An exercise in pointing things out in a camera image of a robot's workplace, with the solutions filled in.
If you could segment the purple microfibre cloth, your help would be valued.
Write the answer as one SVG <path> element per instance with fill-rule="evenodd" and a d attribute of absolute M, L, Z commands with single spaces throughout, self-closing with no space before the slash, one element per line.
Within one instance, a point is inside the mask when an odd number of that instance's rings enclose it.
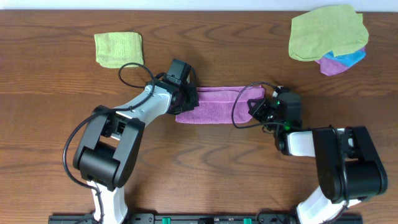
<path fill-rule="evenodd" d="M 176 115 L 175 121 L 185 124 L 242 124 L 252 119 L 248 101 L 260 100 L 265 89 L 261 86 L 198 87 L 199 106 Z"/>

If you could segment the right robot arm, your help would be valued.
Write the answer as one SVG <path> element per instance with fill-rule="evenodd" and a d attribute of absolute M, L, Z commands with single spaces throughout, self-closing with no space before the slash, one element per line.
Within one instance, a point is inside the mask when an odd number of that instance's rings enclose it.
<path fill-rule="evenodd" d="M 286 156 L 313 157 L 318 187 L 290 213 L 258 214 L 260 223 L 362 223 L 348 209 L 383 194 L 387 173 L 364 126 L 303 128 L 300 100 L 249 100 L 249 114 L 272 131 Z"/>

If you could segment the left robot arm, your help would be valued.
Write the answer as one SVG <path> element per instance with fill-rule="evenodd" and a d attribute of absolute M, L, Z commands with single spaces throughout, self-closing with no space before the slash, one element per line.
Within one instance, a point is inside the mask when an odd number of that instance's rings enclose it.
<path fill-rule="evenodd" d="M 84 129 L 73 157 L 73 166 L 95 200 L 93 221 L 122 223 L 127 215 L 124 185 L 130 178 L 145 127 L 158 116 L 183 112 L 198 106 L 193 82 L 169 81 L 148 83 L 131 101 L 107 108 L 97 106 L 92 115 L 79 124 L 68 137 Z"/>

